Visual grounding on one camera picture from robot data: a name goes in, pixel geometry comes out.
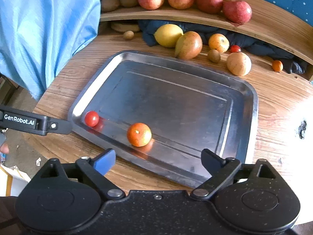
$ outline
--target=wooden table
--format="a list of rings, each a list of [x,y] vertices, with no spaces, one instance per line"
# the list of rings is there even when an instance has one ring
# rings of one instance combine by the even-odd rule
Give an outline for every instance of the wooden table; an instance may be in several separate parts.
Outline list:
[[[131,41],[124,41],[121,34],[107,33],[98,36],[91,44],[77,53],[55,78],[38,102],[35,112],[67,119],[67,113],[92,75],[107,58],[123,50],[139,50],[172,56],[174,49],[161,46],[148,47],[136,34]],[[194,62],[226,71],[226,57],[219,64],[211,63],[204,53]],[[280,172],[299,197],[301,213],[298,223],[313,220],[313,201],[310,191],[310,161],[313,160],[313,86],[296,74],[276,73],[270,60],[248,54],[253,63],[250,73],[244,77],[258,93],[259,117],[254,161],[266,158]],[[307,123],[304,139],[298,128]],[[27,141],[44,157],[57,157],[62,162],[74,162],[81,156],[94,157],[101,148],[82,137],[49,134],[46,137],[25,134]],[[117,159],[116,165],[106,177],[125,191],[130,189],[168,190],[188,189],[163,177]]]

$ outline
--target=red cherry tomato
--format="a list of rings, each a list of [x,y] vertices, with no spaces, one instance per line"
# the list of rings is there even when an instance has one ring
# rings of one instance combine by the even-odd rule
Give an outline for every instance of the red cherry tomato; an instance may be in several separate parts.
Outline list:
[[[241,52],[241,48],[238,45],[232,45],[230,47],[230,51],[231,51],[231,53]]]
[[[85,124],[90,127],[94,127],[99,122],[99,115],[95,111],[89,111],[85,115]]]

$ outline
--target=finger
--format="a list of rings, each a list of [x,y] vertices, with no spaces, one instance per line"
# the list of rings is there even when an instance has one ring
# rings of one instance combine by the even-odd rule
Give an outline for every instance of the finger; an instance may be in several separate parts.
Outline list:
[[[0,152],[4,153],[4,154],[8,154],[9,153],[9,146],[4,143],[1,147],[0,147]]]

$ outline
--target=curved wooden shelf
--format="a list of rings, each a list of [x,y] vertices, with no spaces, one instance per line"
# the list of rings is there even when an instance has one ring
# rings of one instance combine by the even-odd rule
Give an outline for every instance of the curved wooden shelf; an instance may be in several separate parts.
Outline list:
[[[237,25],[221,13],[212,15],[196,8],[176,10],[167,5],[154,11],[141,7],[120,8],[101,14],[100,21],[123,19],[167,19],[216,26],[273,44],[313,64],[312,27],[286,10],[264,0],[245,0],[252,8],[248,23]]]

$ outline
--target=kiwi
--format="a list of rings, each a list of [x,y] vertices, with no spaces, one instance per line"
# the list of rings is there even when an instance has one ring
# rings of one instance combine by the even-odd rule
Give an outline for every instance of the kiwi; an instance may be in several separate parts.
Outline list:
[[[221,54],[217,50],[211,49],[208,52],[208,59],[214,63],[219,63],[221,60]]]

